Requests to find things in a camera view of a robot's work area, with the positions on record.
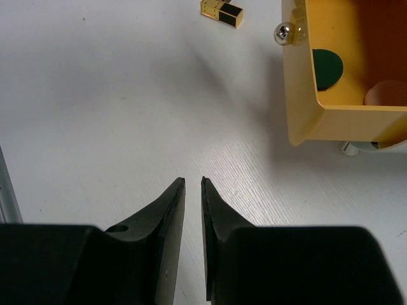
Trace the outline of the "yellow drawer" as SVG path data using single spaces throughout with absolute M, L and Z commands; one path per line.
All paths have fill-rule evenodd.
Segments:
M 289 141 L 378 142 L 406 140 L 406 108 L 392 99 L 367 105 L 382 81 L 406 81 L 405 1 L 283 1 L 282 20 L 294 29 L 283 47 Z M 339 80 L 317 88 L 314 51 L 343 64 Z

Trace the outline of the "dark green round disc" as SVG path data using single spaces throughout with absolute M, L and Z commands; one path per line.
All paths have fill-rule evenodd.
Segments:
M 342 77 L 343 61 L 335 52 L 325 49 L 313 49 L 312 55 L 317 91 L 326 91 Z

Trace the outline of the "grey bottom drawer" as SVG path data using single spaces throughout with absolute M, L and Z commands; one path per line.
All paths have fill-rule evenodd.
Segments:
M 402 153 L 406 154 L 406 141 L 391 144 L 384 142 L 342 142 L 340 151 L 346 156 L 358 153 Z

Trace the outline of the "gold lipstick tube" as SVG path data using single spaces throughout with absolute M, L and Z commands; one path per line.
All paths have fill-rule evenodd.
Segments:
M 200 12 L 214 20 L 219 19 L 219 12 L 225 1 L 223 0 L 201 0 L 200 2 Z

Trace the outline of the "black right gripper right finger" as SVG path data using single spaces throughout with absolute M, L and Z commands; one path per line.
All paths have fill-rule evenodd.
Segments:
M 211 304 L 403 304 L 374 236 L 359 226 L 251 224 L 203 178 Z

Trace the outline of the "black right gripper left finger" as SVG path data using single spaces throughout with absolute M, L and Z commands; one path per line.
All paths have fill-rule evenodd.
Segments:
M 172 304 L 185 180 L 103 231 L 95 226 L 3 224 L 2 304 Z

